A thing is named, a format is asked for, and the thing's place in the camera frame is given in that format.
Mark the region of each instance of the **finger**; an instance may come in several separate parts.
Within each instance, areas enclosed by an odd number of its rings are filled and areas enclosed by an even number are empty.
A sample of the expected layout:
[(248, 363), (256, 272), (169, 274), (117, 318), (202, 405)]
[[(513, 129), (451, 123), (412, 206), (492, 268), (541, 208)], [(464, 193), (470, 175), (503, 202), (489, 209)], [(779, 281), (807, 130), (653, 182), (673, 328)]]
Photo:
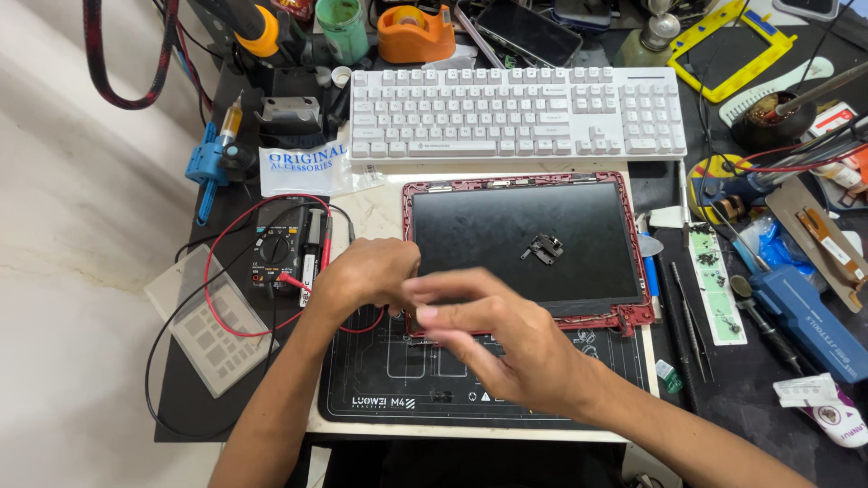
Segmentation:
[[(479, 300), (486, 296), (518, 296), (494, 274), (480, 267), (427, 274), (405, 281), (403, 289), (407, 299), (417, 303), (430, 303), (441, 298)], [(422, 302), (418, 298), (425, 298), (427, 301)]]
[(507, 375), (499, 358), (463, 331), (430, 330), (425, 338), (446, 346), (479, 378), (485, 389), (498, 397), (512, 397), (514, 379)]
[(522, 318), (499, 296), (485, 297), (460, 305), (420, 307), (416, 321), (426, 330), (449, 329), (465, 332), (493, 332), (500, 340), (510, 342), (521, 328)]

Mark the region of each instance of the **black desk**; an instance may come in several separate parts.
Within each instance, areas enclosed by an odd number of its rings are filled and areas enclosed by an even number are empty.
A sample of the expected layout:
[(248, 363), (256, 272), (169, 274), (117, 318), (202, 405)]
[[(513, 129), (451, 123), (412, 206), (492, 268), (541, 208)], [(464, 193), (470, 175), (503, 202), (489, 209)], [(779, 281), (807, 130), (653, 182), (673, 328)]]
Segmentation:
[[(798, 35), (799, 40), (796, 41), (795, 47), (790, 52), (786, 53), (769, 70), (758, 76), (747, 86), (748, 88), (769, 81), (803, 63), (821, 35), (820, 29), (813, 26), (783, 27), (781, 30), (787, 35)], [(614, 57), (627, 33), (627, 31), (612, 31), (602, 40), (603, 48), (610, 59)], [(689, 62), (699, 70), (704, 69), (708, 57), (723, 35), (724, 32), (715, 33), (705, 44), (695, 48)], [(727, 39), (727, 47), (722, 49), (714, 59), (708, 74), (708, 84), (714, 86), (734, 73), (741, 65), (755, 57), (760, 50), (761, 47), (755, 36), (746, 35), (744, 31), (734, 32)], [(868, 59), (868, 55), (864, 51), (835, 36), (829, 36), (826, 39), (825, 47), (820, 51), (820, 55), (832, 61), (836, 66), (836, 72)], [(480, 56), (477, 63), (484, 64), (486, 61)], [(805, 87), (811, 88), (820, 82), (822, 80), (809, 81), (805, 83)], [(863, 94), (864, 86), (865, 84), (860, 82), (851, 83), (819, 100), (819, 103), (839, 99), (850, 103), (858, 112), (864, 112), (868, 109), (868, 97)], [(214, 120), (217, 123), (222, 121), (226, 106), (235, 99), (241, 88), (246, 88), (245, 106), (248, 103), (253, 106), (259, 100), (260, 92), (250, 89), (243, 78), (234, 76), (223, 69), (220, 86), (214, 97)], [(698, 94), (683, 82), (680, 82), (680, 93), (689, 152), (686, 163), (690, 167), (702, 159), (704, 155), (702, 133), (695, 109)], [(242, 141), (256, 143), (254, 120), (252, 113), (246, 113), (240, 130)], [(717, 116), (717, 109), (714, 106), (711, 108), (709, 122), (715, 139), (714, 146), (718, 151), (745, 154), (732, 143), (727, 127)], [(652, 208), (677, 204), (678, 191), (673, 162), (630, 163), (629, 173), (634, 211), (637, 214), (647, 212)], [(258, 200), (258, 189), (251, 187), (251, 190), (253, 191), (253, 198)], [(221, 231), (232, 221), (234, 216), (247, 207), (249, 207), (247, 197), (240, 188), (221, 188), (215, 199), (208, 225), (206, 227), (192, 225), (191, 240)], [(845, 214), (838, 221), (838, 224), (843, 229), (857, 230), (860, 233), (868, 232), (868, 214)], [(252, 237), (253, 230), (249, 233), (230, 234), (216, 251), (218, 258), (226, 262), (227, 259), (237, 254)], [(670, 246), (667, 252), (673, 250), (672, 248), (673, 246)], [(679, 256), (675, 256), (672, 259), (678, 260), (679, 258)], [(228, 272), (236, 282), (241, 282), (247, 277), (243, 267), (233, 267)], [(263, 317), (270, 317), (271, 306), (266, 298), (249, 294), (247, 299), (257, 311), (263, 314)], [(868, 323), (867, 312), (863, 311), (859, 316), (855, 316), (849, 314), (843, 306), (835, 307), (834, 302), (832, 303), (832, 311), (842, 318), (847, 326), (853, 327), (854, 332), (859, 332), (860, 337), (868, 344), (868, 337), (866, 337), (868, 336), (866, 333), (868, 329), (863, 325)], [(279, 331), (278, 340), (281, 342), (286, 340), (290, 332), (288, 327)], [(653, 338), (655, 356), (674, 365), (676, 361), (673, 359), (667, 327), (655, 326)], [(755, 333), (751, 335), (749, 340), (752, 344), (758, 344)], [(774, 393), (771, 390), (771, 382), (786, 378), (786, 372), (783, 368), (780, 368), (779, 376), (775, 376), (778, 373), (771, 371), (768, 373), (769, 378), (764, 377), (760, 380), (744, 374), (744, 364), (739, 362), (742, 359), (733, 359), (723, 351), (724, 349), (726, 348), (714, 347), (712, 350), (715, 371), (719, 372), (718, 386), (720, 388), (717, 391), (705, 389), (700, 391), (707, 404), (719, 404), (718, 406), (723, 406), (728, 414), (715, 415), (700, 409), (701, 415), (754, 442), (819, 485), (868, 485), (868, 467), (860, 465), (852, 451), (833, 444), (807, 417), (802, 418), (801, 413), (790, 412), (776, 406), (777, 399), (774, 398)], [(758, 355), (765, 354), (767, 357), (763, 360), (771, 359), (770, 364), (772, 366), (775, 364), (765, 349), (758, 348), (756, 353)], [(228, 425), (240, 415), (253, 390), (259, 384), (261, 372), (260, 366), (219, 399), (214, 400), (205, 386), (202, 385), (181, 348), (172, 340), (169, 346), (166, 375), (163, 380), (159, 409), (161, 416), (170, 425), (191, 433), (210, 432)], [(720, 396), (721, 392), (731, 392), (734, 387), (762, 390), (768, 394), (758, 399), (758, 403), (755, 405), (740, 404), (732, 400), (732, 397), (727, 399), (727, 397)], [(868, 397), (866, 390), (868, 390), (868, 386), (861, 385), (853, 395), (857, 402), (863, 402), (863, 412), (868, 412), (864, 408), (865, 398)], [(661, 397), (681, 405), (681, 399), (668, 395), (665, 389), (661, 390)], [(227, 434), (212, 440), (221, 441), (225, 440), (226, 437)], [(155, 440), (158, 442), (176, 442), (183, 439), (178, 439), (171, 433), (157, 428)]]

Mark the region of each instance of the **smartphone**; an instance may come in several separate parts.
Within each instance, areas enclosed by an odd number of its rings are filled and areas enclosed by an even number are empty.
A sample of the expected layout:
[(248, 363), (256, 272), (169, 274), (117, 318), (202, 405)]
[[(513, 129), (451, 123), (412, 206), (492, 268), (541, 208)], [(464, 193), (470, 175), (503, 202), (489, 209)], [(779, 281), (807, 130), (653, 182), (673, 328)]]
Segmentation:
[(782, 12), (823, 22), (838, 15), (838, 0), (774, 0), (772, 5)]
[(549, 68), (568, 66), (582, 37), (511, 0), (494, 0), (477, 16), (477, 30)]

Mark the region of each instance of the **white keyboard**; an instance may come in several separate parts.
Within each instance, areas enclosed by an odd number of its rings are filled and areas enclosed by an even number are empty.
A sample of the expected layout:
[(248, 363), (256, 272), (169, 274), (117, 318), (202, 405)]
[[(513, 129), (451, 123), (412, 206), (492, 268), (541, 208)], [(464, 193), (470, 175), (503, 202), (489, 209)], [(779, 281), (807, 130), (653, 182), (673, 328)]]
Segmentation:
[(355, 71), (350, 124), (353, 164), (687, 153), (672, 68)]

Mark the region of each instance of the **multimeter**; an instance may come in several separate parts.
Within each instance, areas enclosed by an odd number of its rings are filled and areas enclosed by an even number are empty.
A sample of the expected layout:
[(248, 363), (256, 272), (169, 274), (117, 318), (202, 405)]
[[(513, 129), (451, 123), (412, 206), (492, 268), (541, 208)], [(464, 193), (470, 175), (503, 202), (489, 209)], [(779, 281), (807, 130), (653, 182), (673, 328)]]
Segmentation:
[[(300, 203), (305, 198), (300, 196), (272, 200), (260, 207), (256, 221), (256, 232), (261, 233), (275, 218)], [(250, 266), (250, 279), (255, 287), (265, 290), (271, 286), (277, 276), (286, 272), (296, 280), (301, 277), (301, 259), (299, 253), (303, 246), (303, 237), (307, 223), (309, 206), (289, 210), (280, 217), (253, 245), (253, 259)], [(283, 282), (274, 283), (275, 291), (297, 293), (298, 288)]]

